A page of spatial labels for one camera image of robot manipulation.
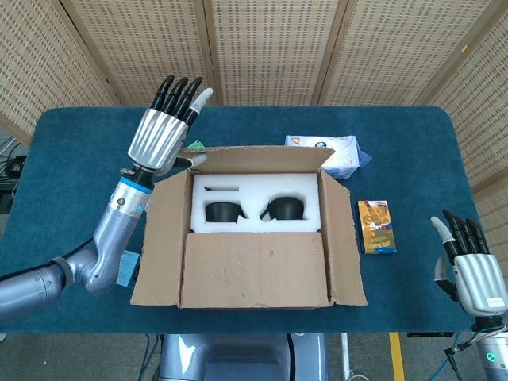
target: green light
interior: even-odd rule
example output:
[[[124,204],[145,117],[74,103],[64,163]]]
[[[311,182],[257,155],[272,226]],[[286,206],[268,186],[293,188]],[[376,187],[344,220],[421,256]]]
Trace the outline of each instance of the green light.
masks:
[[[495,354],[492,353],[492,352],[488,352],[488,354],[487,354],[487,360],[489,360],[490,362],[494,363],[496,361]]]

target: perforated wall panel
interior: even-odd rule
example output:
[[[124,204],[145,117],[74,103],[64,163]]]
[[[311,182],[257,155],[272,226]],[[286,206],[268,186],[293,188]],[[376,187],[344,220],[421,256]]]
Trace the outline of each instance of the perforated wall panel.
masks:
[[[445,108],[453,120],[471,185],[508,167],[508,14],[433,104]]]
[[[213,0],[226,105],[309,105],[338,0]]]
[[[32,136],[62,106],[114,105],[50,1],[0,1],[0,116]]]
[[[498,256],[508,277],[508,186],[476,203],[483,231],[492,253]]]
[[[149,105],[167,75],[206,77],[191,0],[63,4],[127,105]]]
[[[358,0],[322,103],[410,104],[488,3]]]

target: floor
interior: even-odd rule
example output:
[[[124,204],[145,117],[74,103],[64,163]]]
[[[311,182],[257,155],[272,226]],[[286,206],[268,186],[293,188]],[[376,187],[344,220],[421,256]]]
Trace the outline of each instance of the floor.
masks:
[[[0,130],[0,141],[7,137],[4,136]],[[0,214],[0,240],[7,218],[7,214]],[[445,358],[444,350],[453,341],[450,338],[407,338],[403,333],[400,337],[404,372],[409,381],[429,380]],[[340,339],[338,335],[328,335],[327,341],[330,380],[341,381]],[[0,343],[0,381],[136,380],[145,345],[144,335],[12,334]],[[366,375],[371,381],[394,379],[387,333],[350,334],[349,349],[355,373]],[[143,380],[151,379],[159,358],[157,349]],[[475,348],[457,355],[456,362],[464,381],[486,380]],[[456,378],[450,368],[446,368],[439,380]]]

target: cardboard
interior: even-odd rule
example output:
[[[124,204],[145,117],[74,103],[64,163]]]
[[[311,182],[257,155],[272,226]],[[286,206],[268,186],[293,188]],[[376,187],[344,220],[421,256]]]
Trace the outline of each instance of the cardboard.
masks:
[[[206,153],[195,171],[156,184],[131,303],[181,308],[364,306],[349,192],[320,170],[333,151],[228,147]],[[194,173],[318,173],[317,233],[192,233]]]

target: black cup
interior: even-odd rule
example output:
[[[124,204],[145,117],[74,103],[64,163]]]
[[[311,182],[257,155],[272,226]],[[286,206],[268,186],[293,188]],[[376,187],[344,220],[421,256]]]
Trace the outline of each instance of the black cup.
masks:
[[[238,222],[238,217],[244,216],[241,206],[234,202],[213,202],[205,208],[207,222]]]
[[[270,219],[302,220],[303,202],[295,197],[279,197],[268,204],[260,218],[263,219],[266,213],[270,214]]]

